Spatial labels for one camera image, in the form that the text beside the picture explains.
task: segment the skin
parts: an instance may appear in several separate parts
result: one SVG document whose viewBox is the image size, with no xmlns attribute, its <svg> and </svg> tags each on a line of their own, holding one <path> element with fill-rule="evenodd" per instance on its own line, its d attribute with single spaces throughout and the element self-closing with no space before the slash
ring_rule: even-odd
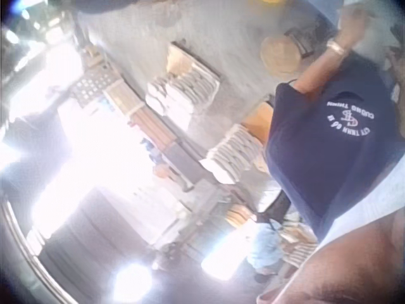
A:
<svg viewBox="0 0 405 304">
<path fill-rule="evenodd" d="M 294 88 L 316 102 L 320 89 L 338 71 L 349 50 L 364 37 L 368 22 L 369 16 L 361 5 L 343 9 L 342 27 L 335 42 L 347 50 L 346 54 L 342 56 L 328 49 L 300 76 Z M 405 60 L 389 58 L 398 83 L 405 88 Z M 403 109 L 404 93 L 398 110 L 400 130 L 405 136 Z M 404 219 L 402 208 L 327 244 L 301 266 L 276 298 L 274 293 L 264 294 L 259 303 L 391 303 L 400 279 L 405 276 Z"/>
<path fill-rule="evenodd" d="M 405 274 L 404 216 L 403 208 L 336 239 L 298 270 L 275 301 L 264 303 L 390 303 Z M 327 297 L 334 293 L 341 299 Z"/>
</svg>

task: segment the t-shirt logo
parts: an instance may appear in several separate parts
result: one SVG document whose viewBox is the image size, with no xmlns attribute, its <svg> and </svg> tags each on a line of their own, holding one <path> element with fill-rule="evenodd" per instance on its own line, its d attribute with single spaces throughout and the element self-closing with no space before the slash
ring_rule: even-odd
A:
<svg viewBox="0 0 405 304">
<path fill-rule="evenodd" d="M 327 116 L 331 128 L 340 130 L 350 136 L 367 136 L 371 132 L 370 128 L 364 125 L 367 123 L 367 120 L 374 120 L 374 113 L 358 106 L 349 105 L 348 103 L 334 103 L 329 101 L 327 107 L 331 109 L 344 109 L 337 113 L 336 111 L 329 111 L 333 112 L 333 114 L 330 113 Z"/>
<path fill-rule="evenodd" d="M 343 113 L 344 117 L 341 118 L 340 120 L 347 122 L 348 127 L 357 127 L 358 126 L 359 121 L 352 116 L 351 110 L 344 110 L 342 113 Z"/>
</svg>

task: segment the wrist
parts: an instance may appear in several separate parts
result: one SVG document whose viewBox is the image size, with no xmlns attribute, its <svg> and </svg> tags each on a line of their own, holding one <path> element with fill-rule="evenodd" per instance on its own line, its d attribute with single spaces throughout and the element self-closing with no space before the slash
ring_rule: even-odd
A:
<svg viewBox="0 0 405 304">
<path fill-rule="evenodd" d="M 349 52 L 353 46 L 356 44 L 352 39 L 347 38 L 341 32 L 335 37 L 334 41 L 344 48 L 347 52 Z"/>
</svg>

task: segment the light blue shirt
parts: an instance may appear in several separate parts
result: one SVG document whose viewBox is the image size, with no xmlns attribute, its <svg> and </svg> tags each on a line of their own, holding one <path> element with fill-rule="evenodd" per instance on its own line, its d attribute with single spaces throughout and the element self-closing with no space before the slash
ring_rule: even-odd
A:
<svg viewBox="0 0 405 304">
<path fill-rule="evenodd" d="M 256 235 L 247 257 L 247 262 L 255 269 L 271 266 L 283 257 L 283 251 L 280 248 L 280 236 L 277 232 L 281 225 L 274 220 L 271 220 L 271 224 L 276 231 L 271 228 L 270 224 L 256 224 Z"/>
</svg>

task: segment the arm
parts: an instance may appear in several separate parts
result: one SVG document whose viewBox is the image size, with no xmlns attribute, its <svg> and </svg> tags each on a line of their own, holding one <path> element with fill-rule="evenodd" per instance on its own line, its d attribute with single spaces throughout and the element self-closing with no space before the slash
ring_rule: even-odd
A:
<svg viewBox="0 0 405 304">
<path fill-rule="evenodd" d="M 392 72 L 400 88 L 396 110 L 399 121 L 399 131 L 402 137 L 405 138 L 405 56 L 402 54 L 402 56 L 397 59 L 395 53 L 389 50 L 387 57 L 391 62 Z"/>
<path fill-rule="evenodd" d="M 365 35 L 369 16 L 362 5 L 355 4 L 342 10 L 341 30 L 334 41 L 345 50 L 338 54 L 327 49 L 311 66 L 298 78 L 294 88 L 301 94 L 314 100 L 319 90 L 336 74 L 344 58 L 351 48 Z"/>
</svg>

